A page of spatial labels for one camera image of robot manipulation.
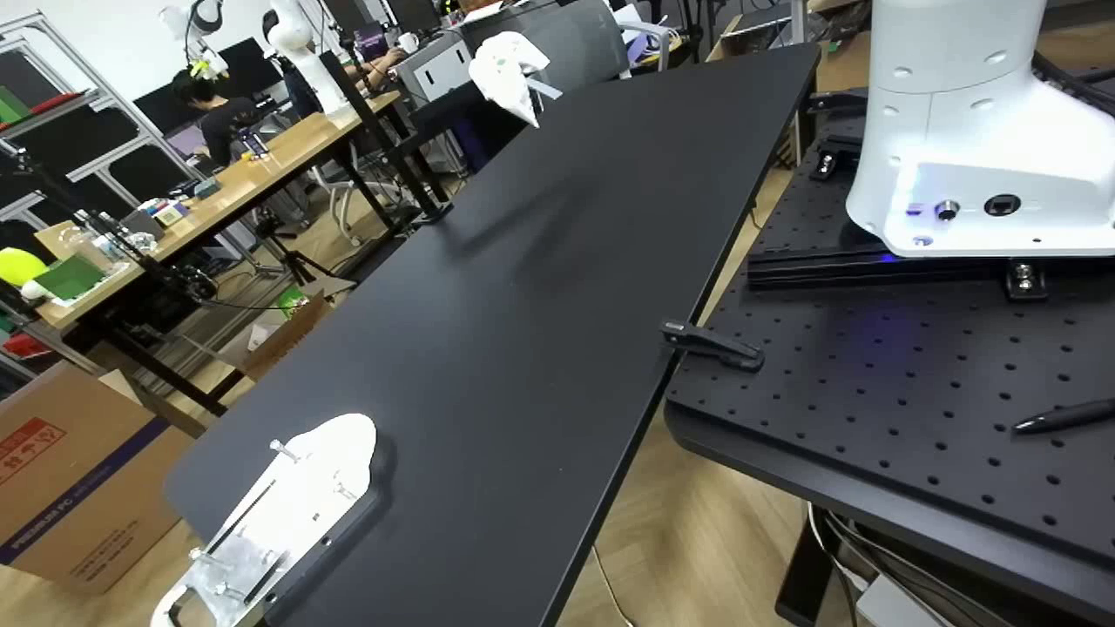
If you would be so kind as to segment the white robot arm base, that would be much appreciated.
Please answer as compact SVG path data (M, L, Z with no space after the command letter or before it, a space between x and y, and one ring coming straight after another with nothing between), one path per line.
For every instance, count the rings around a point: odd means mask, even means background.
M899 259L1113 259L1115 118L1034 78L1046 0L873 0L847 218Z

